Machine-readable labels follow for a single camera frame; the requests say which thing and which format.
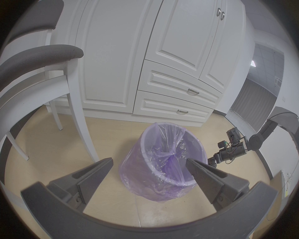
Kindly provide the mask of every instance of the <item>floor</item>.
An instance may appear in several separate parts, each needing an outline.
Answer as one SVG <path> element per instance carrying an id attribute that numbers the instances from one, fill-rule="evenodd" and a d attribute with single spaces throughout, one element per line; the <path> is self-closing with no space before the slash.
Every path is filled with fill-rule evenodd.
<path id="1" fill-rule="evenodd" d="M 16 141 L 29 155 L 25 161 L 12 148 L 5 169 L 5 186 L 16 195 L 36 181 L 47 185 L 51 180 L 92 164 L 70 115 L 59 115 L 63 130 L 59 131 L 53 116 L 41 107 L 25 124 Z M 187 195 L 153 202 L 129 192 L 120 180 L 118 166 L 137 142 L 149 123 L 86 118 L 87 126 L 100 158 L 112 157 L 114 166 L 100 184 L 84 213 L 116 224 L 135 227 L 178 225 L 215 213 L 201 189 L 196 186 Z M 227 140 L 226 131 L 233 125 L 223 116 L 212 114 L 202 127 L 186 127 L 202 142 L 208 157 L 219 151 L 217 143 Z M 250 151 L 230 165 L 218 169 L 256 182 L 270 183 L 267 172 Z M 14 205 L 22 220 L 40 237 L 49 236 L 40 228 L 29 211 Z"/>
<path id="2" fill-rule="evenodd" d="M 245 135 L 248 140 L 252 135 L 256 134 L 255 130 L 232 109 L 229 109 L 225 117 L 236 126 L 241 134 Z"/>

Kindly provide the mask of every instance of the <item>white drawer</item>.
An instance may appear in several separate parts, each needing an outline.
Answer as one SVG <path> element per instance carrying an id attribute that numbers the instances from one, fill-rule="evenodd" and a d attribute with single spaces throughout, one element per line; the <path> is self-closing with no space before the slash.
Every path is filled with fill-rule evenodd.
<path id="1" fill-rule="evenodd" d="M 137 91 L 133 114 L 204 123 L 213 110 L 185 100 Z"/>
<path id="2" fill-rule="evenodd" d="M 183 99 L 215 109 L 222 93 L 171 67 L 144 60 L 138 90 Z"/>

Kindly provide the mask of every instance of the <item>ceiling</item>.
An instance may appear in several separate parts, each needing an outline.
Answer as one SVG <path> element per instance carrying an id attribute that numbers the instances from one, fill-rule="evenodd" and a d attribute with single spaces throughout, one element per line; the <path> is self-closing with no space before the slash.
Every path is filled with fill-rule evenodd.
<path id="1" fill-rule="evenodd" d="M 246 15 L 255 29 L 269 32 L 292 45 L 292 41 L 284 28 L 259 0 L 241 1 L 245 5 Z"/>
<path id="2" fill-rule="evenodd" d="M 253 61 L 255 66 L 250 66 L 247 78 L 258 83 L 276 97 L 280 87 L 275 84 L 275 78 L 282 80 L 284 69 L 283 54 L 263 45 L 255 44 Z"/>

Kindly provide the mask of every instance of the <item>metal handle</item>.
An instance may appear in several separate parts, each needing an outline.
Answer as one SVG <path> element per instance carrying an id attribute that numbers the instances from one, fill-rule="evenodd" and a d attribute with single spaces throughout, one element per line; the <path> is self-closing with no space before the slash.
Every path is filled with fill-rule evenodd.
<path id="1" fill-rule="evenodd" d="M 218 9 L 217 9 L 217 17 L 219 17 L 219 16 L 220 16 L 220 13 L 221 13 L 221 9 L 220 9 L 220 8 L 218 8 Z"/>
<path id="2" fill-rule="evenodd" d="M 182 111 L 182 110 L 178 110 L 178 112 L 184 113 L 184 114 L 188 114 L 189 113 L 189 111 Z"/>
<path id="3" fill-rule="evenodd" d="M 222 21 L 222 20 L 224 19 L 224 17 L 225 17 L 225 13 L 222 12 L 222 13 L 221 13 L 221 18 L 220 18 L 220 20 Z"/>
<path id="4" fill-rule="evenodd" d="M 197 94 L 197 95 L 199 94 L 199 92 L 194 91 L 194 90 L 192 90 L 192 89 L 190 89 L 190 88 L 189 88 L 187 91 L 191 91 L 191 92 L 193 92 L 193 93 L 195 93 L 195 94 Z"/>

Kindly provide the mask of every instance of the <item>trash can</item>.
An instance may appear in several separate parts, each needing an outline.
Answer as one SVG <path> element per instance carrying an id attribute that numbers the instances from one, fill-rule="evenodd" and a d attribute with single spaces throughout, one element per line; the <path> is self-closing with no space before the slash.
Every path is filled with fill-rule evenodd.
<path id="1" fill-rule="evenodd" d="M 185 166 L 187 158 L 208 163 L 201 142 L 190 131 L 154 123 L 120 164 L 120 178 L 130 192 L 152 201 L 181 197 L 196 185 Z"/>

